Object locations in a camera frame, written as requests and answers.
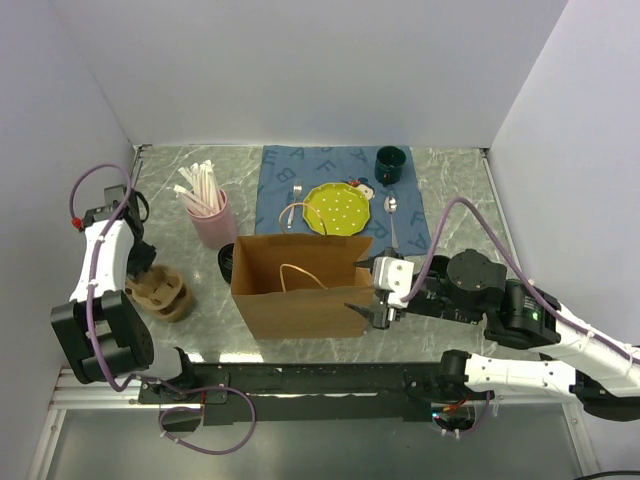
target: paper bag handle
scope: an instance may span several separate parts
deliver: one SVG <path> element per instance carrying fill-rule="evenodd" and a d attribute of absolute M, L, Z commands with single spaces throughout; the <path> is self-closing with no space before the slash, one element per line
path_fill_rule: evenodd
<path fill-rule="evenodd" d="M 327 287 L 324 286 L 324 283 L 318 280 L 318 277 L 316 277 L 313 273 L 307 272 L 304 268 L 297 267 L 296 265 L 291 265 L 290 263 L 283 263 L 282 265 L 280 265 L 280 284 L 282 285 L 283 292 L 287 291 L 287 287 L 284 284 L 284 272 L 282 271 L 284 267 L 293 268 L 294 270 L 298 270 L 300 273 L 304 273 L 305 275 L 311 277 L 311 279 L 313 279 L 313 281 L 315 281 L 318 285 L 320 285 L 324 290 L 327 290 Z"/>
<path fill-rule="evenodd" d="M 282 217 L 284 216 L 284 214 L 290 209 L 295 207 L 296 205 L 302 205 L 303 207 L 309 207 L 311 210 L 313 210 L 314 212 L 316 212 L 316 215 L 318 215 L 318 218 L 320 219 L 320 225 L 322 225 L 322 228 L 324 229 L 324 234 L 328 235 L 327 233 L 327 227 L 324 224 L 324 219 L 322 218 L 322 215 L 320 215 L 320 212 L 318 212 L 318 210 L 315 209 L 315 207 L 312 207 L 311 205 L 309 205 L 308 203 L 304 203 L 304 202 L 293 202 L 290 203 L 289 205 L 287 205 L 286 207 L 284 207 L 284 210 L 282 210 L 282 212 L 280 212 L 280 216 L 278 217 L 278 223 L 280 224 L 280 229 L 282 230 L 282 233 L 287 233 L 287 231 L 284 228 L 284 225 L 282 224 Z"/>

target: pink cup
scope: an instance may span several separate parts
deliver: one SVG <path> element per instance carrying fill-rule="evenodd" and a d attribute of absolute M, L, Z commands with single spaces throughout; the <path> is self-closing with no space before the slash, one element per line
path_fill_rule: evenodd
<path fill-rule="evenodd" d="M 236 219 L 233 216 L 227 194 L 220 189 L 222 195 L 222 210 L 214 215 L 202 217 L 194 215 L 187 209 L 191 223 L 198 232 L 200 240 L 205 247 L 212 250 L 220 250 L 225 245 L 236 241 L 238 236 L 238 228 L 236 227 Z"/>

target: cup of straws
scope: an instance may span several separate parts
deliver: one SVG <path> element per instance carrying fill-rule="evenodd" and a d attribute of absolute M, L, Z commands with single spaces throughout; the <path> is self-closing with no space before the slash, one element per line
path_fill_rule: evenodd
<path fill-rule="evenodd" d="M 191 219 L 200 241 L 212 250 L 233 243 L 238 236 L 236 220 L 225 191 L 218 187 L 211 160 L 178 172 L 189 182 L 191 191 L 180 185 L 173 189 Z"/>

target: dark green mug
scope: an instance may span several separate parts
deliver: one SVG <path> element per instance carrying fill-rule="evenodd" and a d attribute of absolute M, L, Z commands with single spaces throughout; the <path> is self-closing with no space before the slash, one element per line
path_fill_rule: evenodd
<path fill-rule="evenodd" d="M 382 147 L 376 153 L 376 180 L 383 185 L 396 183 L 400 180 L 406 161 L 407 156 L 398 147 Z"/>

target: spoon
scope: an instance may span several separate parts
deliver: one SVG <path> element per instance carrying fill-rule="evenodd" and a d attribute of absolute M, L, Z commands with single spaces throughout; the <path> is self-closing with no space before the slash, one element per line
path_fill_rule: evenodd
<path fill-rule="evenodd" d="M 398 238 L 396 237 L 396 230 L 393 228 L 393 213 L 398 209 L 398 201 L 389 195 L 384 199 L 384 209 L 389 214 L 389 220 L 391 220 L 391 247 L 398 248 Z"/>

